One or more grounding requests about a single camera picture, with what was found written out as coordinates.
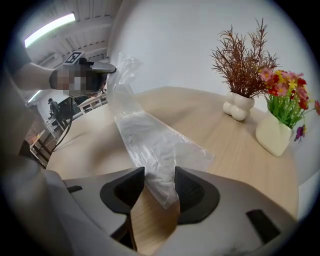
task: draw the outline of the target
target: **clear plastic bag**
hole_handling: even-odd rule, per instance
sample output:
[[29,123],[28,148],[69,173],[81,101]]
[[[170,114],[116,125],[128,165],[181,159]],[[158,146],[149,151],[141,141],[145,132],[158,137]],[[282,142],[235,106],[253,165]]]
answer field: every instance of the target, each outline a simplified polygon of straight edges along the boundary
[[117,72],[107,79],[109,108],[132,162],[145,167],[145,184],[166,209],[178,199],[175,167],[205,171],[213,157],[143,110],[129,85],[141,63],[129,56],[119,59]]

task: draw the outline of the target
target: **light wood tabletop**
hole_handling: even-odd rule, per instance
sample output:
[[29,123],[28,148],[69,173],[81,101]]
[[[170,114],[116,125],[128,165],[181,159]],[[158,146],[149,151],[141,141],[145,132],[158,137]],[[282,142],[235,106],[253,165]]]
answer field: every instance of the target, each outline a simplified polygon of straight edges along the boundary
[[[207,172],[255,187],[296,218],[298,181],[290,149],[275,157],[255,138],[264,113],[253,108],[239,122],[223,113],[224,96],[179,87],[153,89],[136,98],[145,111],[214,156]],[[133,166],[106,104],[73,121],[47,169],[74,179]],[[153,254],[174,231],[178,215],[178,202],[164,210],[145,187],[131,211],[138,252]]]

